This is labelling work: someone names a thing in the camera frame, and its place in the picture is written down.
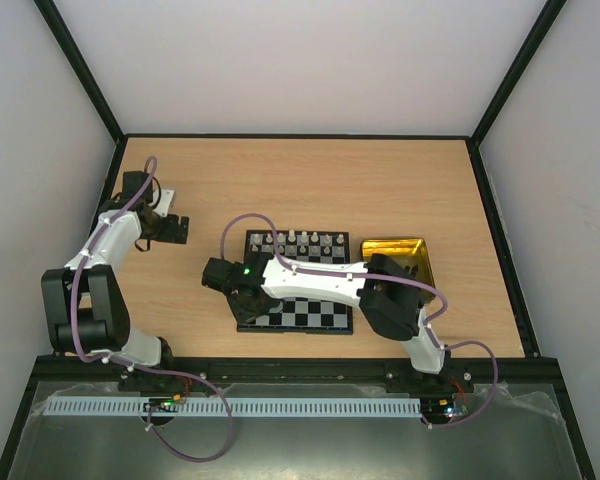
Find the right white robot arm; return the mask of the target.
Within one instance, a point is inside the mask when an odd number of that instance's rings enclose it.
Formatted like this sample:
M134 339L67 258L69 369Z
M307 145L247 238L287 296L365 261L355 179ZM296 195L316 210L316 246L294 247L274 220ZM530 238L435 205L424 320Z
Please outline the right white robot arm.
M423 389L438 391L451 379L445 347L431 325L446 311L446 298L387 255L376 253L366 262L348 264L305 262L269 252L252 252L243 262L211 257L201 284L225 296L238 324L252 323L292 297L355 308L377 335L402 345Z

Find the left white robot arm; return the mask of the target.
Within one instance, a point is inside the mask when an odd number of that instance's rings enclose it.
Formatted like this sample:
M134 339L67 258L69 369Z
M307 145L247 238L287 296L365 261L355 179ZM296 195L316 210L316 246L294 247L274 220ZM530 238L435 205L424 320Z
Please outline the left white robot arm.
M56 354L117 360L130 371L169 362L166 340L132 326L116 271L132 248L146 253L155 242L187 243L189 219L170 212L174 199L175 191L162 188L152 173L124 173L122 191L103 204L79 253L43 274L43 304Z

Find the gold metal tin tray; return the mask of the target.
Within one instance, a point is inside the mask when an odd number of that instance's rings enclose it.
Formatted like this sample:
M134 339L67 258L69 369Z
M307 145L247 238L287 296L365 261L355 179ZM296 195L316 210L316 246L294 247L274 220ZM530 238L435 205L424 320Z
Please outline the gold metal tin tray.
M418 237L365 239L360 245L360 258L368 261L372 254L391 257L419 282L436 287L426 242Z

